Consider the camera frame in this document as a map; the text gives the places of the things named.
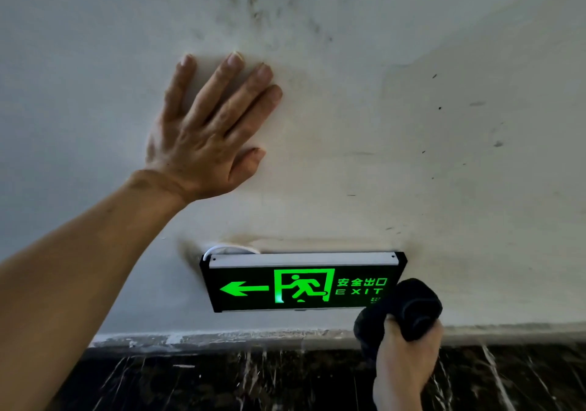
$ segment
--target fingernail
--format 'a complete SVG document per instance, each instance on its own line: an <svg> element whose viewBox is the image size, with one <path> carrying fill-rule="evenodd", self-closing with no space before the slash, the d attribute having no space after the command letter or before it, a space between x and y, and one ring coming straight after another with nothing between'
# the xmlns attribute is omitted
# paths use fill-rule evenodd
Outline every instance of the fingernail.
<svg viewBox="0 0 586 411"><path fill-rule="evenodd" d="M268 97L271 99L271 101L273 101L274 103L278 103L281 98L283 97L283 91L281 90L280 87L273 87L271 89L271 91L268 94Z"/></svg>
<svg viewBox="0 0 586 411"><path fill-rule="evenodd" d="M268 65L262 63L257 69L257 76L262 80L269 81L273 78L273 71Z"/></svg>
<svg viewBox="0 0 586 411"><path fill-rule="evenodd" d="M230 56L228 56L228 65L230 67L240 67L244 62L244 58L238 52L232 52Z"/></svg>
<svg viewBox="0 0 586 411"><path fill-rule="evenodd" d="M194 57L192 55L185 55L181 60L181 66L185 67L189 64Z"/></svg>

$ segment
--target illuminated exit sign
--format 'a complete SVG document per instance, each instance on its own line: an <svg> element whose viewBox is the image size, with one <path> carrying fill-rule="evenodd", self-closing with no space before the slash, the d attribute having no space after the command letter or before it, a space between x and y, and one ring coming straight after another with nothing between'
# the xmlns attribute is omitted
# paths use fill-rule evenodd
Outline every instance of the illuminated exit sign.
<svg viewBox="0 0 586 411"><path fill-rule="evenodd" d="M356 308L392 289L403 252L218 254L201 261L215 312Z"/></svg>

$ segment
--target wire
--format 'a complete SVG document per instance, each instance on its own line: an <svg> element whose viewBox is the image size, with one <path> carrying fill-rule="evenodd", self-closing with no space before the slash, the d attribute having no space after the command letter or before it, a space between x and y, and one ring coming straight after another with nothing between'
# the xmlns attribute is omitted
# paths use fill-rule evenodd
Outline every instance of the wire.
<svg viewBox="0 0 586 411"><path fill-rule="evenodd" d="M248 251L253 254L260 254L258 249L254 249L253 247L242 246L240 244L232 244L232 243L222 243L216 244L215 246L210 247L205 254L203 254L203 261L206 261L210 255L212 255L213 251L217 249L240 249L241 251Z"/></svg>

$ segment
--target green arrow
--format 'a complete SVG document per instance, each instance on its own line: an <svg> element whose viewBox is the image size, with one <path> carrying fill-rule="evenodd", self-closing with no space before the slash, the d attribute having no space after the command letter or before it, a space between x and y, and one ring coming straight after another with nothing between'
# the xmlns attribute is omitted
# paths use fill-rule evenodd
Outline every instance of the green arrow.
<svg viewBox="0 0 586 411"><path fill-rule="evenodd" d="M268 286L240 286L246 282L230 282L226 284L224 287L220 288L220 291L224 291L225 293L232 294L236 297L242 297L246 294L244 291L268 291Z"/></svg>

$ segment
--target hand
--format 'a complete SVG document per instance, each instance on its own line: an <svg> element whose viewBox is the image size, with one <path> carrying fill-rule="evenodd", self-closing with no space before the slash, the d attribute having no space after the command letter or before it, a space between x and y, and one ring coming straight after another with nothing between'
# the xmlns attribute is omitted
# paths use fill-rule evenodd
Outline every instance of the hand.
<svg viewBox="0 0 586 411"><path fill-rule="evenodd" d="M421 391L434 371L443 326L439 320L421 339L407 342L388 315L376 357L373 397L378 411L421 410Z"/></svg>
<svg viewBox="0 0 586 411"><path fill-rule="evenodd" d="M178 194L185 204L228 193L252 177L265 155L260 148L240 149L279 104L282 90L269 86L273 72L259 64L220 107L228 84L244 69L239 53L230 54L195 97L187 113L181 105L196 70L196 59L186 55L177 64L165 104L150 134L146 167L149 178Z"/></svg>

